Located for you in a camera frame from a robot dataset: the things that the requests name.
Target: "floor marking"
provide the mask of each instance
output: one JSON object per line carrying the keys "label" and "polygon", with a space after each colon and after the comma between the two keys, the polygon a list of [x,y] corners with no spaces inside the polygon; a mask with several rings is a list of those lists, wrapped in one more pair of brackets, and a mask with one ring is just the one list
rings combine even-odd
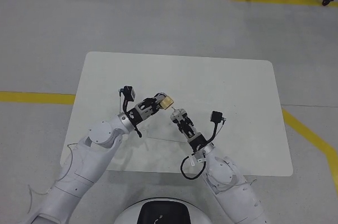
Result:
{"label": "floor marking", "polygon": [[[322,1],[319,0],[232,0],[233,2],[248,2],[248,3],[269,3],[269,4],[296,4],[303,6],[321,6]],[[337,7],[338,2],[330,2],[328,6],[324,7]]]}
{"label": "floor marking", "polygon": [[75,95],[34,92],[2,92],[0,102],[29,102],[36,104],[74,104]]}
{"label": "floor marking", "polygon": [[[74,104],[74,99],[75,95],[71,94],[43,94],[34,92],[0,91],[0,102],[28,102],[37,104],[72,105]],[[319,150],[321,150],[325,154],[338,195],[338,154],[336,150],[283,108],[282,114],[286,124],[291,126],[296,132],[302,135],[306,140],[308,140],[311,144],[316,146]]]}
{"label": "floor marking", "polygon": [[336,150],[283,108],[282,114],[286,124],[326,155],[338,195],[338,154]]}

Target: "white tabletop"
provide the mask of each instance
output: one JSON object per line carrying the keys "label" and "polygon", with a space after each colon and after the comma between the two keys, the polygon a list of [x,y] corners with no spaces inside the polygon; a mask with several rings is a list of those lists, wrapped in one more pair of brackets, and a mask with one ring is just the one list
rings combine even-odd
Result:
{"label": "white tabletop", "polygon": [[[272,64],[264,60],[90,52],[87,54],[63,146],[61,164],[101,120],[119,113],[118,89],[133,86],[136,101],[158,92],[175,108],[184,108],[206,139],[214,128],[213,110],[227,118],[214,140],[244,175],[290,176],[293,173],[285,125]],[[108,170],[180,172],[191,153],[184,136],[170,121],[172,109],[159,111],[124,138]],[[186,172],[197,172],[198,166]]]}

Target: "concrete floor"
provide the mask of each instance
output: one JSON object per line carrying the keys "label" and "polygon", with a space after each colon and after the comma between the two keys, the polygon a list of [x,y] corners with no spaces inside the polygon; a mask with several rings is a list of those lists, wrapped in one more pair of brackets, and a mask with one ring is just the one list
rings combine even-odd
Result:
{"label": "concrete floor", "polygon": [[[283,108],[338,152],[338,8],[214,1],[0,0],[0,91],[75,94],[90,51],[264,59]],[[72,106],[0,102],[0,223],[29,206],[27,184],[46,191]],[[325,156],[286,126],[294,173],[253,187],[272,223],[338,223]],[[108,171],[71,223],[113,223],[147,197],[187,200],[214,223],[228,218],[202,180]],[[42,198],[34,196],[34,205]]]}

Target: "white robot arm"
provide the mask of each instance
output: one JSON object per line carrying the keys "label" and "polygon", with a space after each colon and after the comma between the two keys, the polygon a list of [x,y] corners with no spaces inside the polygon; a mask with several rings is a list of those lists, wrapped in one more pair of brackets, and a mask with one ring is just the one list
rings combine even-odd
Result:
{"label": "white robot arm", "polygon": [[193,178],[187,177],[181,164],[181,172],[187,179],[196,179],[202,175],[225,213],[236,224],[268,224],[270,221],[265,215],[261,201],[256,197],[251,183],[239,172],[234,162],[228,158],[221,158],[218,150],[212,143],[216,136],[217,125],[226,119],[222,113],[213,111],[211,121],[215,123],[212,137],[206,140],[197,132],[192,121],[184,109],[174,109],[171,120],[177,124],[179,130],[185,135],[197,159],[205,160],[201,172]]}
{"label": "white robot arm", "polygon": [[[89,129],[66,159],[59,179],[44,201],[33,209],[21,222],[28,223],[69,223],[69,219],[83,195],[102,176],[117,149],[122,143],[122,135],[137,130],[136,125],[154,115],[160,109],[167,109],[173,101],[164,93],[146,98],[130,111],[126,111],[129,101],[134,101],[132,87],[119,90],[124,94],[123,113],[113,120],[101,121]],[[92,144],[106,150],[95,150]]]}

